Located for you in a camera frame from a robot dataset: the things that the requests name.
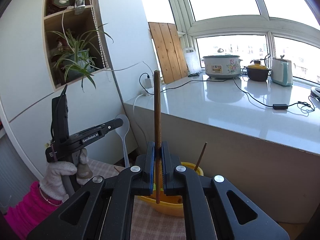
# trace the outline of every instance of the pink sleeve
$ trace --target pink sleeve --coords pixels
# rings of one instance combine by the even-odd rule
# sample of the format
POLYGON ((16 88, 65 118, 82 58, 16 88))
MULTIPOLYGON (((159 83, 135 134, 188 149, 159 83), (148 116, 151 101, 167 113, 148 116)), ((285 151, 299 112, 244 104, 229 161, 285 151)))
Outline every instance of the pink sleeve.
MULTIPOLYGON (((57 200, 50 200, 50 202, 61 203, 57 200)), ((29 232, 57 208, 42 197, 39 182, 35 181, 30 186, 30 192, 14 208, 10 207, 4 217, 17 236, 25 240, 29 232)))

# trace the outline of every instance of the chopstick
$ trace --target chopstick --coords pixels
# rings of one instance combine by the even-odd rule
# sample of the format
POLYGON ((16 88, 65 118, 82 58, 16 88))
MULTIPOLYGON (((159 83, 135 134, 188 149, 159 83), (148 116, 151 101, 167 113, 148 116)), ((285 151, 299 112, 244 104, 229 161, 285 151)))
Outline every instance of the chopstick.
POLYGON ((196 164, 196 166, 195 166, 195 171, 197 171, 197 169, 198 169, 198 167, 199 167, 199 164, 200 164, 200 162, 201 162, 201 159, 202 159, 202 156, 203 156, 203 154, 204 154, 204 150, 205 150, 206 146, 207 146, 207 142, 204 143, 204 146, 203 146, 202 151, 201 151, 201 153, 200 153, 200 156, 199 156, 199 158, 198 158, 197 164, 196 164))
POLYGON ((161 102, 160 102, 160 71, 154 72, 154 108, 155 108, 155 158, 156 158, 156 203, 160 203, 161 178, 161 102))

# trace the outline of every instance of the bracelet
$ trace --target bracelet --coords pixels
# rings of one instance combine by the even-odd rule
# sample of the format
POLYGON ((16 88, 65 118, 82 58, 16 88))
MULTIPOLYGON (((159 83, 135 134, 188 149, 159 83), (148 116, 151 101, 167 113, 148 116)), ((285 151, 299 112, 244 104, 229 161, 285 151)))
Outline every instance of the bracelet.
POLYGON ((39 191, 40 191, 41 196, 42 196, 48 203, 50 203, 51 205, 54 205, 54 206, 56 206, 56 207, 61 206, 62 203, 59 204, 59 205, 56 205, 56 204, 51 203, 51 202, 49 201, 49 199, 47 199, 47 198, 43 195, 40 187, 39 187, 39 191))

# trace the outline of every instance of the power adapter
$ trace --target power adapter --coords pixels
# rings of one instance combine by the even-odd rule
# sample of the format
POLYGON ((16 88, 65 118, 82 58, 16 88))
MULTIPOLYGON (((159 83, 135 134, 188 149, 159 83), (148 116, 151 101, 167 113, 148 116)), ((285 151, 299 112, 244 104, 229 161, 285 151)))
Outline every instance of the power adapter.
POLYGON ((288 105, 287 104, 273 104, 272 108, 275 110, 285 110, 285 109, 288 109, 288 105))
POLYGON ((149 75, 147 75, 147 78, 144 80, 145 82, 145 88, 152 88, 153 87, 153 78, 150 78, 149 75))

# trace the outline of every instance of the potted plant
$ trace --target potted plant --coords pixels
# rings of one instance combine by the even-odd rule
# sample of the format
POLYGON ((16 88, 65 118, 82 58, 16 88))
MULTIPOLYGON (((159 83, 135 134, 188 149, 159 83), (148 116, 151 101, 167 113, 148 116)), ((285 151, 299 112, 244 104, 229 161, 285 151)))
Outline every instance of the potted plant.
POLYGON ((64 80, 66 82, 67 80, 71 81, 82 76, 82 90, 84 77, 87 77, 94 85, 94 87, 96 87, 92 79, 93 75, 91 73, 98 68, 96 68, 93 60, 95 57, 90 56, 90 49, 87 48, 87 46, 91 45, 102 57, 97 48, 92 44, 91 40, 97 37, 97 32, 104 33, 108 37, 110 36, 103 31, 97 30, 90 30, 84 32, 81 35, 78 35, 76 38, 73 37, 70 29, 66 31, 66 35, 57 31, 50 32, 55 33, 59 36, 57 52, 52 56, 53 58, 58 57, 58 59, 53 67, 59 68, 60 65, 63 65, 62 70, 64 71, 64 80))

